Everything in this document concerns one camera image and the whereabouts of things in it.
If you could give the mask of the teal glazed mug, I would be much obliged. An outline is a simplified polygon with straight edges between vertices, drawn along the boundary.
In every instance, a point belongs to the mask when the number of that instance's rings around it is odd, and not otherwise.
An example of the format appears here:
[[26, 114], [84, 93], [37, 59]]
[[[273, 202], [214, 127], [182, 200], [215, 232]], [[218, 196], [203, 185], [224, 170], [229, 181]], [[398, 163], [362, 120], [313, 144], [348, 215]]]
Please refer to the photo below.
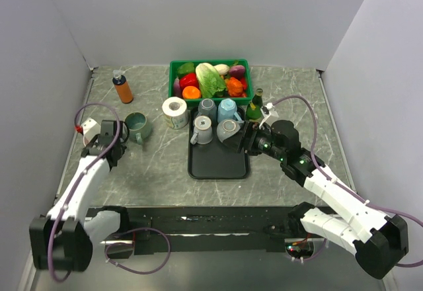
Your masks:
[[128, 127], [129, 139], [138, 145], [143, 145], [151, 135], [151, 121], [140, 112], [133, 112], [127, 115], [124, 122]]

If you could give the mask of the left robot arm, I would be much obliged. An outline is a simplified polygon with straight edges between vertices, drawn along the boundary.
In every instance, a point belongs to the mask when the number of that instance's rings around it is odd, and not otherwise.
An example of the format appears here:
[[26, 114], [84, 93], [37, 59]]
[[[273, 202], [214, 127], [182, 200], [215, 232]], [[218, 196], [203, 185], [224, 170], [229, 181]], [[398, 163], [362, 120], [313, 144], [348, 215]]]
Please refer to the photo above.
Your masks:
[[128, 211], [122, 206], [103, 206], [86, 220], [99, 186], [126, 150], [128, 127], [122, 121], [103, 120], [100, 132], [83, 148], [69, 186], [46, 216], [29, 226], [32, 258], [36, 269], [67, 272], [87, 269], [93, 249], [112, 235], [127, 237], [131, 230]]

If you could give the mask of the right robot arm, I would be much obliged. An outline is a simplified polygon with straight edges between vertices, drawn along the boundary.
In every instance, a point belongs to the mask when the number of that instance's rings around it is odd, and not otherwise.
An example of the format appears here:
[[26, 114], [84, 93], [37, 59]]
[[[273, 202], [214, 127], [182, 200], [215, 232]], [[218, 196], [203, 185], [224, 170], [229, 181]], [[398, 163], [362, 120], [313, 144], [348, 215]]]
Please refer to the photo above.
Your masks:
[[331, 216], [306, 202], [297, 205], [288, 222], [294, 236], [312, 233], [343, 247], [376, 279], [384, 278], [408, 253], [406, 222], [356, 198], [329, 166], [313, 159], [311, 152], [301, 146], [292, 122], [277, 120], [267, 125], [227, 119], [218, 124], [217, 136], [233, 151], [276, 159], [287, 177], [334, 210]]

